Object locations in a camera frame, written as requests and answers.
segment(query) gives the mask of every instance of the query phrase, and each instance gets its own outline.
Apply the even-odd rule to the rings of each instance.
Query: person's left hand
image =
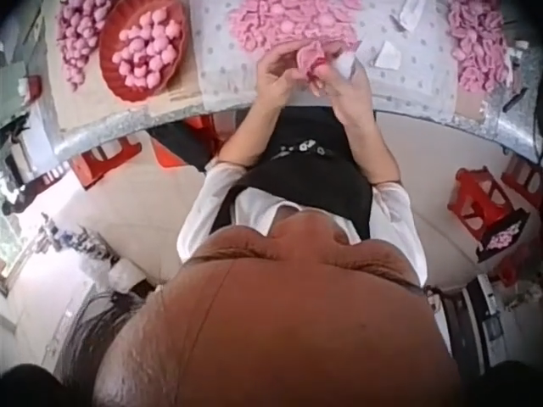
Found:
[[[296,66],[296,53],[311,40],[285,42],[266,53],[257,65],[257,98],[269,109],[286,106],[293,90],[305,81]]]

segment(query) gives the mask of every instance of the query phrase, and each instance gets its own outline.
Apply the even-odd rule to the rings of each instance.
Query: nose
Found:
[[[303,210],[271,226],[268,237],[290,259],[319,259],[338,245],[348,245],[345,231],[329,215]]]

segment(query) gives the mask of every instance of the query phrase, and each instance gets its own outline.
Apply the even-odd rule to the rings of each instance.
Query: black apron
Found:
[[[370,238],[372,186],[330,108],[282,111],[266,151],[229,190],[210,233],[232,224],[235,200],[250,187],[351,220],[361,240]]]

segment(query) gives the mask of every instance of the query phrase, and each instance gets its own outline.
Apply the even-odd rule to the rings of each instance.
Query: white shirt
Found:
[[[204,186],[177,239],[177,252],[181,261],[190,259],[209,236],[223,199],[244,173],[243,167],[225,163],[217,164],[207,173]],[[298,210],[305,209],[296,203],[288,202],[259,189],[248,188],[236,198],[232,214],[233,223],[251,227],[267,236],[277,209],[282,206],[291,206]],[[343,228],[350,244],[361,241],[350,220],[324,213],[331,216]],[[409,196],[401,185],[386,183],[373,188],[369,226],[372,239],[392,243],[401,250],[411,262],[423,285],[428,277],[426,256],[415,227]]]

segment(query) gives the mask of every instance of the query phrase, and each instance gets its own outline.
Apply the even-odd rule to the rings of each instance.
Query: shirt sleeve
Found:
[[[177,253],[181,262],[190,259],[209,236],[222,201],[243,174],[245,168],[228,163],[219,163],[208,171],[177,238]]]
[[[381,206],[402,243],[402,251],[411,261],[421,285],[424,285],[428,279],[428,266],[415,226],[409,195],[404,187],[393,182],[381,184],[376,189]]]

